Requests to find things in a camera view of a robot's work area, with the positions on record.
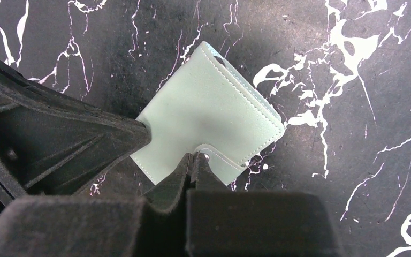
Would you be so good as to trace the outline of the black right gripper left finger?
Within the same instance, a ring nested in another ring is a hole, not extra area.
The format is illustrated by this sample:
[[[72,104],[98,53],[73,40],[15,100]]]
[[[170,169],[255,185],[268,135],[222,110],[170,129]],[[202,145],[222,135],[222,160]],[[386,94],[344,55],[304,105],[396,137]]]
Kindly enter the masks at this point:
[[[0,256],[184,256],[185,193],[194,156],[172,173],[173,201],[146,197],[26,196],[0,214]]]

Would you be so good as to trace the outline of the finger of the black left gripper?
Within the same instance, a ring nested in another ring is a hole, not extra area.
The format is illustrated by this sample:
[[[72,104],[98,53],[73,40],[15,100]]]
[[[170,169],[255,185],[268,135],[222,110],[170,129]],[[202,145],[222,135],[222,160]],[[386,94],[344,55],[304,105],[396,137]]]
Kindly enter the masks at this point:
[[[147,145],[148,129],[24,78],[0,60],[0,203],[70,195]]]

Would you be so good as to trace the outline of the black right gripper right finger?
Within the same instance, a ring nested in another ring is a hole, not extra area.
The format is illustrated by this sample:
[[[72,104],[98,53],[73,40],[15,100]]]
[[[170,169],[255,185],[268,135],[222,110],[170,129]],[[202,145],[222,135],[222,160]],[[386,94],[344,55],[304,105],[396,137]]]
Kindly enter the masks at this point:
[[[234,192],[211,172],[204,154],[186,192],[189,256],[343,256],[319,197],[303,192]]]

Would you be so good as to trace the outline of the mint green card holder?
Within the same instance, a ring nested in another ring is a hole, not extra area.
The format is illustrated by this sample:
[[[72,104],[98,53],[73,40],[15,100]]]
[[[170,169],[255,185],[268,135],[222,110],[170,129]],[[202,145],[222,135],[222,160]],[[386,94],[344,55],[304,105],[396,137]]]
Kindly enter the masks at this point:
[[[207,42],[175,71],[138,121],[151,141],[131,158],[154,184],[186,153],[203,153],[228,185],[285,132],[273,106]]]

